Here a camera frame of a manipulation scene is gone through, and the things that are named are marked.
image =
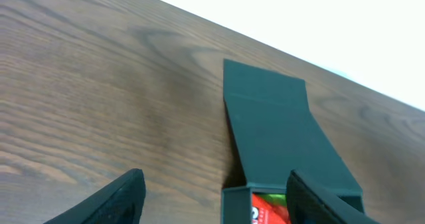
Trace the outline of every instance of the box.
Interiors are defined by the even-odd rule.
[[[305,82],[224,60],[224,103],[246,179],[222,191],[222,224],[252,222],[252,193],[286,193],[297,169],[364,212],[362,189],[309,111]]]

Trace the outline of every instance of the white wall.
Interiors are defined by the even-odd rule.
[[[162,0],[425,110],[425,0]]]

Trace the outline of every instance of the brown wooden surface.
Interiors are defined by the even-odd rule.
[[[223,58],[305,79],[367,213],[425,223],[425,113],[158,0],[1,5],[0,223],[42,223],[130,168],[142,223],[219,223]]]

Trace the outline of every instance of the box lid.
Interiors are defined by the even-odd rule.
[[[303,80],[225,60],[224,101],[248,187],[285,189],[299,169],[337,195],[361,195],[310,113]]]

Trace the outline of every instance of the snack package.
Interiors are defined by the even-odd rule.
[[[290,224],[288,210],[252,194],[252,224]]]

